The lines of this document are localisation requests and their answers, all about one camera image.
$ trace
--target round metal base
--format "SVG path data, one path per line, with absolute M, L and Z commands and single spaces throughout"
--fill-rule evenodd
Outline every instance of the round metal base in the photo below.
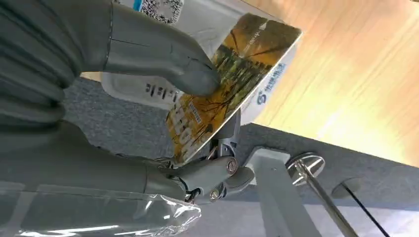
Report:
M 288 174 L 291 176 L 294 186 L 300 186 L 306 183 L 304 177 L 297 171 L 295 163 L 301 161 L 314 177 L 317 177 L 325 167 L 325 160 L 313 152 L 304 153 L 291 158 L 287 164 Z
M 350 196 L 348 191 L 343 186 L 345 184 L 350 191 L 355 193 L 361 188 L 361 179 L 360 178 L 349 178 L 343 180 L 340 184 L 338 184 L 333 190 L 331 196 L 336 199 L 346 198 Z

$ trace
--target white support bar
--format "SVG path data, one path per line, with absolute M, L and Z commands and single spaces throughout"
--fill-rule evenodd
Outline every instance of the white support bar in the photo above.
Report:
M 285 168 L 290 155 L 255 148 L 247 167 L 253 169 L 267 237 L 321 237 Z

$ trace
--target robotic arm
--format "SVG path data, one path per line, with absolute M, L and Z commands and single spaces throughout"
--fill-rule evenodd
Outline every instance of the robotic arm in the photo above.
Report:
M 238 168 L 235 153 L 176 170 L 117 157 L 62 120 L 63 89 L 84 71 L 162 76 L 186 93 L 212 94 L 217 71 L 188 35 L 111 0 L 0 0 L 0 24 L 1 182 L 22 184 L 25 192 L 49 185 L 192 201 L 215 187 L 210 199 L 224 197 L 228 187 L 242 190 L 253 178 Z M 219 140 L 237 138 L 239 124 Z M 237 170 L 244 183 L 229 179 Z

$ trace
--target wooden floor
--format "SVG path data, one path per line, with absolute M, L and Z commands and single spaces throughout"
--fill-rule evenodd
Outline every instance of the wooden floor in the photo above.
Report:
M 247 2 L 304 32 L 256 123 L 419 167 L 419 3 Z

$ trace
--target screw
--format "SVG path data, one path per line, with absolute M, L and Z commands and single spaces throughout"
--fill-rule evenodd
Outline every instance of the screw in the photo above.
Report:
M 228 174 L 234 174 L 237 170 L 237 161 L 231 160 L 227 163 Z
M 211 201 L 217 201 L 218 196 L 219 196 L 218 190 L 212 190 L 211 194 L 209 195 L 209 199 Z

